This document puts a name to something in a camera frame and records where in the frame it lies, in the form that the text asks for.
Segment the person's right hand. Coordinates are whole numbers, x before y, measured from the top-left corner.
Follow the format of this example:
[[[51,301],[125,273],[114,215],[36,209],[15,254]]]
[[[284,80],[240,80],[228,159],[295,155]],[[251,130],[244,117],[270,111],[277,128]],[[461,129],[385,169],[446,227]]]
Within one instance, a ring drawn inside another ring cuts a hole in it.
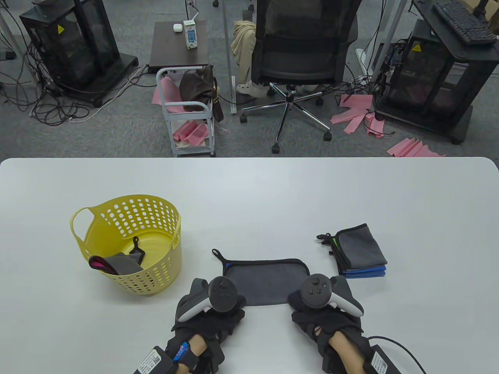
[[[319,342],[329,340],[336,332],[341,332],[358,348],[369,347],[369,340],[364,337],[361,319],[332,306],[314,309],[307,306],[296,290],[288,295],[288,304],[294,310],[292,321],[296,323],[312,340]]]

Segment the person's left hand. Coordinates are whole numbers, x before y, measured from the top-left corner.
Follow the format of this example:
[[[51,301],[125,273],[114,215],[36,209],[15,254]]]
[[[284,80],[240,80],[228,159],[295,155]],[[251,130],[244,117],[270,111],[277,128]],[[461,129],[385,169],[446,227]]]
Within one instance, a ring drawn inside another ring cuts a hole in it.
[[[220,344],[228,335],[232,335],[237,324],[244,318],[245,306],[246,298],[240,295],[235,306],[228,312],[210,309],[207,312],[198,313],[185,322],[176,322],[172,327],[175,336],[168,341],[167,352],[173,354],[178,351],[182,343],[191,340],[195,335],[203,338],[207,351],[212,354],[221,350]]]

